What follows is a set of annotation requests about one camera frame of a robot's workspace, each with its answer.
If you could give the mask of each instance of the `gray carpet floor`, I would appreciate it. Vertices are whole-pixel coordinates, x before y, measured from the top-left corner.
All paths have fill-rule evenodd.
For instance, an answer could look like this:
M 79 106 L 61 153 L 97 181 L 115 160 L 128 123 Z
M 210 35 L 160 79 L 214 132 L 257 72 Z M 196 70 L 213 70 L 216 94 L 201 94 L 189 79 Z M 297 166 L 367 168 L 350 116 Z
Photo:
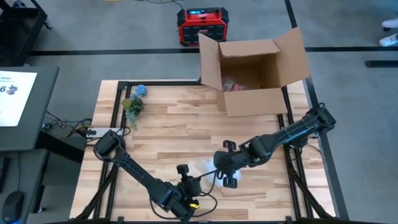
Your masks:
M 390 33 L 381 22 L 398 17 L 396 0 L 291 0 L 306 47 L 377 46 Z M 179 6 L 122 0 L 38 0 L 52 30 L 43 29 L 36 50 L 182 48 Z M 230 14 L 228 40 L 274 38 L 288 31 L 282 0 L 185 0 L 183 7 L 224 6 Z M 397 223 L 396 160 L 398 75 L 396 68 L 366 68 L 365 60 L 398 60 L 397 52 L 308 53 L 319 101 L 338 121 L 329 134 L 343 196 L 352 220 Z M 198 54 L 40 56 L 33 66 L 58 65 L 60 74 L 49 111 L 63 119 L 93 115 L 101 80 L 198 78 Z M 78 166 L 52 158 L 43 206 L 31 223 L 68 218 Z M 68 172 L 62 167 L 70 167 Z

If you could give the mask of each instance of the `green plant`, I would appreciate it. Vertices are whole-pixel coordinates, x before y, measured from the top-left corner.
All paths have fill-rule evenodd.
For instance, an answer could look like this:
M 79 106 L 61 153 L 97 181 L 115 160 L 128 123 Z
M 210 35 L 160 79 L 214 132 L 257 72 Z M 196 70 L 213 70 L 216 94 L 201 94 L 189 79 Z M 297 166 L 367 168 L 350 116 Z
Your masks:
M 129 120 L 132 128 L 137 131 L 136 120 L 138 115 L 144 109 L 145 104 L 143 100 L 139 96 L 132 94 L 130 98 L 123 100 L 122 105 L 123 109 L 126 111 L 126 119 Z

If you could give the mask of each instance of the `computer mouse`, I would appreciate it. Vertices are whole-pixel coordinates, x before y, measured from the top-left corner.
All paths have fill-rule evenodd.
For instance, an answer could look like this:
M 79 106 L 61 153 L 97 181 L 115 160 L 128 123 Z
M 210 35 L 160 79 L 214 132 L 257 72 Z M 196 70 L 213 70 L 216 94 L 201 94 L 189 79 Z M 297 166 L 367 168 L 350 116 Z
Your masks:
M 24 193 L 17 190 L 9 194 L 2 205 L 2 220 L 7 224 L 18 221 L 21 217 L 23 203 Z

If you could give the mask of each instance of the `blue flower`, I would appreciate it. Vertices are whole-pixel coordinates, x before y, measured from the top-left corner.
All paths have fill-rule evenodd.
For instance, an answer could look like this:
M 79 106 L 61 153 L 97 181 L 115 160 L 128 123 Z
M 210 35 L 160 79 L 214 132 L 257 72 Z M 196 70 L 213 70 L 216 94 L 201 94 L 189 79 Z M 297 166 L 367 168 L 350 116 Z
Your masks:
M 146 96 L 147 94 L 147 87 L 144 85 L 136 86 L 136 94 L 139 96 Z

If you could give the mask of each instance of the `yellow tag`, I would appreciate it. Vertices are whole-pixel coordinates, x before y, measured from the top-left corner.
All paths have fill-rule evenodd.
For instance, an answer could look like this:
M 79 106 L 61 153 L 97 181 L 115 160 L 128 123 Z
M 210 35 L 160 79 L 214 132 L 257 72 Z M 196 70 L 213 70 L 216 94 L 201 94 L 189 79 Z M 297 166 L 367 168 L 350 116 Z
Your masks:
M 189 206 L 191 206 L 191 208 L 193 208 L 193 209 L 198 209 L 199 208 L 199 205 L 194 204 L 194 203 L 189 204 Z

